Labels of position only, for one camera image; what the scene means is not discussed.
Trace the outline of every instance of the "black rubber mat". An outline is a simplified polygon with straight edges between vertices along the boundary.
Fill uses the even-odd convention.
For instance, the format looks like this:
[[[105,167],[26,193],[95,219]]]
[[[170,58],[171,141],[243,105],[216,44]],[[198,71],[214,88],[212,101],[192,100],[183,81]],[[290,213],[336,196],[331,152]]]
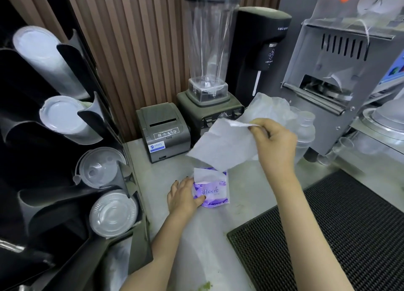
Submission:
[[[404,290],[404,213],[343,171],[305,195],[356,291]],[[297,290],[278,207],[227,237],[257,291]]]

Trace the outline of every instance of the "green residue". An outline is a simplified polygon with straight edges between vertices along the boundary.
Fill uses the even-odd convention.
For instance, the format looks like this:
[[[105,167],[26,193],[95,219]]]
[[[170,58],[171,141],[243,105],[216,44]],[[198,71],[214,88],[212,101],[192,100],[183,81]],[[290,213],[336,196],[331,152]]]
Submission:
[[[210,288],[213,287],[213,284],[210,283],[210,281],[206,282],[202,286],[198,288],[198,291],[204,291],[204,290],[210,290]]]

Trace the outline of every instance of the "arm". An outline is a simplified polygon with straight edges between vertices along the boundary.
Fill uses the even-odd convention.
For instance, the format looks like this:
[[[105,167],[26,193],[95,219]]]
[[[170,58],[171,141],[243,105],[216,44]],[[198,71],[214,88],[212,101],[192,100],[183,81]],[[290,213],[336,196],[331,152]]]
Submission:
[[[323,236],[294,172],[296,135],[269,119],[251,126],[260,164],[278,203],[299,291],[353,290]]]
[[[167,195],[170,214],[151,244],[153,261],[132,273],[121,291],[164,291],[167,289],[171,268],[179,240],[185,226],[196,209],[205,200],[204,196],[193,198],[193,178],[175,181]]]

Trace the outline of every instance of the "stainless steel counter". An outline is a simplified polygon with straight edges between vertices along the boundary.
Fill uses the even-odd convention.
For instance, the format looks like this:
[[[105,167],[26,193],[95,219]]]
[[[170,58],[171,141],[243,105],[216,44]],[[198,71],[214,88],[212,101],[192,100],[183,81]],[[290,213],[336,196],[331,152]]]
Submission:
[[[151,164],[141,139],[131,141],[127,146],[151,222],[153,238],[169,213],[166,196],[171,184],[190,176],[194,167],[206,165],[184,154]],[[345,160],[338,159],[335,165],[328,167],[301,160],[296,166],[296,175],[304,188],[342,168],[404,211],[404,183],[400,177],[376,172],[369,175],[371,162],[355,154],[348,154],[347,157]],[[213,291],[254,290],[226,234],[274,207],[276,200],[258,162],[245,162],[229,170],[229,187],[230,204],[213,209],[200,207],[185,228],[169,290],[203,290],[208,285]]]

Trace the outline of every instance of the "hand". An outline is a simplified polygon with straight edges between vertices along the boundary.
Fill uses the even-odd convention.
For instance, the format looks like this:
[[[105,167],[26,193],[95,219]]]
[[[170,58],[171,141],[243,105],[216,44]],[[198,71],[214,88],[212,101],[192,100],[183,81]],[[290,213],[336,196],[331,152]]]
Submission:
[[[274,120],[258,118],[249,127],[258,149],[258,158],[271,187],[295,174],[294,159],[297,136]]]
[[[179,217],[185,224],[188,223],[196,209],[202,205],[206,198],[202,195],[194,199],[191,191],[193,184],[194,178],[185,177],[181,182],[176,180],[171,186],[171,191],[167,194],[170,215]]]

